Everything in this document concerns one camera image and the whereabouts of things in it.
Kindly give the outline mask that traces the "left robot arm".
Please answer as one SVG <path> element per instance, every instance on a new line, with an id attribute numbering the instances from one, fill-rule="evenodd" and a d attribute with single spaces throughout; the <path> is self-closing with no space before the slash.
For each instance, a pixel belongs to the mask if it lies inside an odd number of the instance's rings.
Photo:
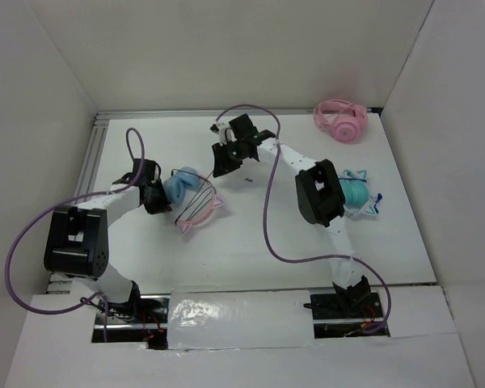
<path id="1" fill-rule="evenodd" d="M 127 323 L 159 303 L 144 302 L 137 283 L 109 263 L 108 227 L 140 207 L 150 215 L 171 211 L 160 172 L 155 161 L 136 158 L 133 170 L 116 180 L 107 194 L 75 206 L 58 206 L 52 213 L 45 269 L 102 293 L 109 309 Z"/>

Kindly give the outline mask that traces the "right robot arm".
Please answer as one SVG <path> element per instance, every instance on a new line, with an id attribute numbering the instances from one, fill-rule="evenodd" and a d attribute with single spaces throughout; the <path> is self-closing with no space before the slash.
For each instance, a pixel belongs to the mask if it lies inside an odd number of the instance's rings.
<path id="1" fill-rule="evenodd" d="M 268 162 L 272 170 L 264 198 L 263 233 L 267 249 L 276 259 L 287 264 L 303 264 L 329 259 L 332 285 L 338 311 L 346 316 L 356 316 L 371 294 L 369 281 L 356 266 L 352 244 L 344 224 L 346 200 L 334 164 L 323 159 L 316 161 L 298 153 L 279 139 L 278 133 L 265 129 L 259 131 L 251 118 L 243 114 L 227 124 L 215 121 L 210 131 L 218 140 L 212 145 L 214 156 L 213 176 L 227 175 L 239 169 L 245 159 Z M 297 206 L 303 219 L 312 226 L 322 226 L 338 250 L 335 254 L 302 259 L 287 259 L 272 247 L 268 234 L 268 206 L 276 170 L 283 163 L 294 174 Z"/>

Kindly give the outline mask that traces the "blue pink cat-ear headphones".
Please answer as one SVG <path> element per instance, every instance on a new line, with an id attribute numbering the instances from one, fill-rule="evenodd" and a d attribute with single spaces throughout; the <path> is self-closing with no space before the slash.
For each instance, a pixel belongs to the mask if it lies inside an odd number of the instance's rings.
<path id="1" fill-rule="evenodd" d="M 210 180 L 212 174 L 203 176 L 192 167 L 182 167 L 174 169 L 163 184 L 182 235 L 205 224 L 225 204 Z"/>

